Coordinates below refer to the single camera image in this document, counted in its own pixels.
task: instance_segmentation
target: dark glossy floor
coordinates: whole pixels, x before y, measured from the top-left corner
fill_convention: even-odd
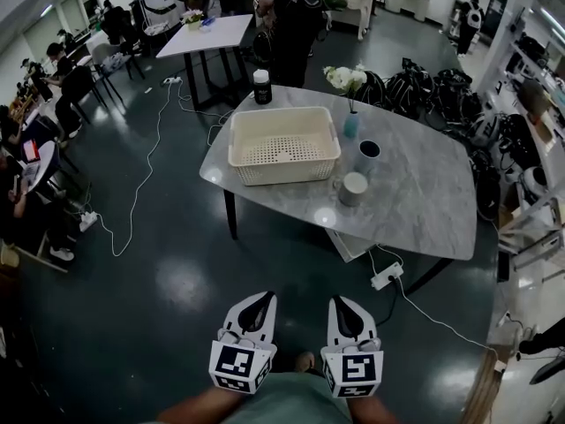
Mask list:
[[[457,65],[436,28],[382,13],[362,43],[354,33],[338,32],[316,43],[305,86],[332,92],[321,68],[359,60],[389,77],[403,56],[432,73]],[[167,99],[159,81],[184,67],[182,58],[140,62],[151,67],[145,81],[135,75],[129,81],[123,72],[113,79],[126,109],[110,104],[107,115],[90,99],[84,108],[93,124],[69,149],[92,181],[92,205],[116,233],[117,250],[129,236],[135,188],[148,172],[146,155]],[[212,77],[223,77],[220,58],[209,67]],[[144,94],[148,87],[153,90]],[[187,87],[182,93],[188,94]],[[112,256],[110,235],[97,224],[79,240],[68,275],[22,262],[25,321],[34,331],[43,387],[69,422],[151,420],[163,407],[209,386],[211,341],[227,310],[253,293],[272,290],[279,297],[277,342],[286,353],[318,352],[325,344],[328,300],[335,293],[356,300],[376,321],[388,313],[394,290],[370,287],[368,256],[343,263],[322,229],[237,200],[240,241],[231,240],[222,190],[199,177],[208,127],[216,119],[185,113],[171,97],[162,113],[162,143],[152,157],[154,175],[139,193],[133,240],[121,257]],[[495,246],[494,229],[479,223],[474,259],[454,262],[411,298],[485,342]],[[377,269],[393,260],[375,254]],[[436,261],[402,255],[406,285]],[[457,422],[482,349],[430,323],[401,299],[379,337],[385,351],[379,394],[398,418]]]

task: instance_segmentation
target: hand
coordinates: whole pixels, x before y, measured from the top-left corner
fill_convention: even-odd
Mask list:
[[[22,194],[27,194],[27,191],[29,190],[29,182],[27,182],[27,178],[21,179],[19,188],[21,189]]]

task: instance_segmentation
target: gray marble table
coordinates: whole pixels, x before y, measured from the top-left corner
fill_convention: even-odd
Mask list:
[[[475,187],[463,145],[420,123],[356,102],[358,140],[343,137],[347,99],[291,87],[273,87],[273,101],[259,106],[246,97],[235,112],[288,107],[329,109],[342,156],[329,179],[280,185],[245,186],[228,164],[229,120],[200,168],[200,175],[224,189],[232,236],[233,194],[267,208],[354,237],[415,253],[449,259],[473,256],[477,229]],[[351,171],[359,140],[380,146],[369,191],[356,208],[337,199],[340,180]]]

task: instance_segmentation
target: white plastic basket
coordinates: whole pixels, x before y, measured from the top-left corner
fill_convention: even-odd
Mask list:
[[[324,107],[241,111],[231,120],[228,161],[246,186],[326,179],[341,153]]]

